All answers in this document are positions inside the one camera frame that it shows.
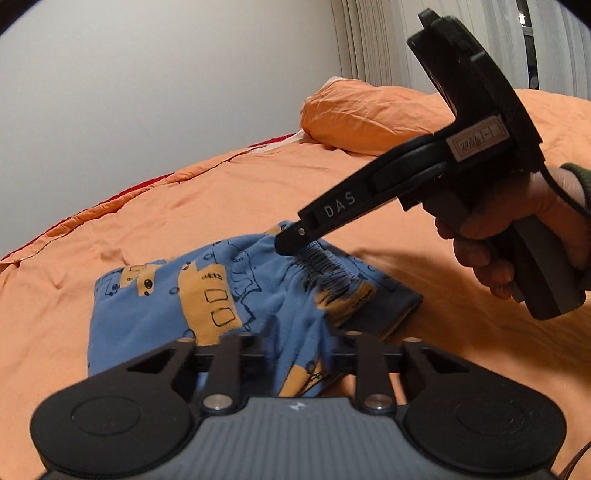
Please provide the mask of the person's right hand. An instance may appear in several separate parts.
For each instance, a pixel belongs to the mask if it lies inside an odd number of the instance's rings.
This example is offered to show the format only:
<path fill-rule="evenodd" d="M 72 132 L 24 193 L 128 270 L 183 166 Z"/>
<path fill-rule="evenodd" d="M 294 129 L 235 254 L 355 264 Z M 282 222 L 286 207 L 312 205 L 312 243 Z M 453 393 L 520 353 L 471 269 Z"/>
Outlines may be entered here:
<path fill-rule="evenodd" d="M 540 173 L 512 180 L 490 193 L 460 227 L 440 218 L 435 225 L 442 238 L 453 241 L 460 265 L 472 269 L 493 296 L 508 300 L 512 297 L 513 265 L 495 258 L 484 240 L 531 215 L 559 237 L 575 269 L 583 271 L 590 266 L 590 221 L 561 199 Z"/>

